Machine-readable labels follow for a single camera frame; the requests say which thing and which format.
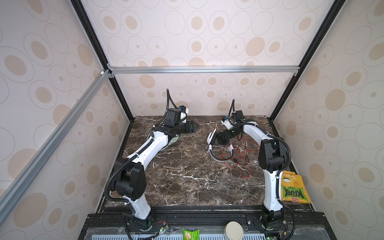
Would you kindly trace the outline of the mint green headphones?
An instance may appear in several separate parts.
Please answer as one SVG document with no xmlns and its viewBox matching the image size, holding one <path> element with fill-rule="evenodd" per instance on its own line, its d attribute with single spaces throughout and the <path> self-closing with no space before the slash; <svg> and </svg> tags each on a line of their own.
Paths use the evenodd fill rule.
<svg viewBox="0 0 384 240">
<path fill-rule="evenodd" d="M 173 137 L 173 138 L 168 142 L 167 147 L 169 147 L 170 145 L 176 143 L 176 142 L 178 141 L 179 137 L 180 137 L 179 135 L 176 135 L 175 137 Z"/>
</svg>

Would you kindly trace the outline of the white black red-cable headphones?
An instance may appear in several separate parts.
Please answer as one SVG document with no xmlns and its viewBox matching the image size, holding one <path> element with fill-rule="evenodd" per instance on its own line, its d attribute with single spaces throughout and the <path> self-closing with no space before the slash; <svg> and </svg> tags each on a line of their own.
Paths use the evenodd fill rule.
<svg viewBox="0 0 384 240">
<path fill-rule="evenodd" d="M 239 170 L 239 177 L 248 179 L 252 175 L 252 157 L 260 145 L 240 131 L 218 131 L 214 129 L 207 137 L 210 157 L 226 167 Z"/>
</svg>

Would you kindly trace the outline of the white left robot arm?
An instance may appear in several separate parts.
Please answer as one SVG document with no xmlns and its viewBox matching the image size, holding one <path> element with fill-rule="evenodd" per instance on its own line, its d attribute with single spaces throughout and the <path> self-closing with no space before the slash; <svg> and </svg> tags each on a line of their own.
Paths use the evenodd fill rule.
<svg viewBox="0 0 384 240">
<path fill-rule="evenodd" d="M 147 166 L 173 138 L 181 134 L 192 134 L 198 127 L 199 124 L 195 121 L 185 121 L 152 128 L 149 138 L 137 151 L 127 158 L 116 160 L 112 175 L 106 182 L 105 198 L 111 202 L 128 203 L 134 217 L 140 220 L 147 219 L 151 212 L 144 195 L 147 187 L 145 174 Z"/>
</svg>

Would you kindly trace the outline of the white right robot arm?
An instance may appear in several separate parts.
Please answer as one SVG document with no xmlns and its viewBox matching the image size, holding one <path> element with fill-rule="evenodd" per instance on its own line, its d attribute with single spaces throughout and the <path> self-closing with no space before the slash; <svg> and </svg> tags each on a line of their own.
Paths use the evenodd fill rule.
<svg viewBox="0 0 384 240">
<path fill-rule="evenodd" d="M 257 142 L 260 146 L 258 162 L 265 177 L 264 206 L 267 212 L 263 218 L 266 223 L 281 221 L 284 218 L 281 186 L 283 171 L 291 163 L 291 152 L 281 138 L 266 132 L 256 122 L 239 120 L 237 122 L 223 119 L 221 123 L 228 129 L 229 138 L 241 131 Z"/>
</svg>

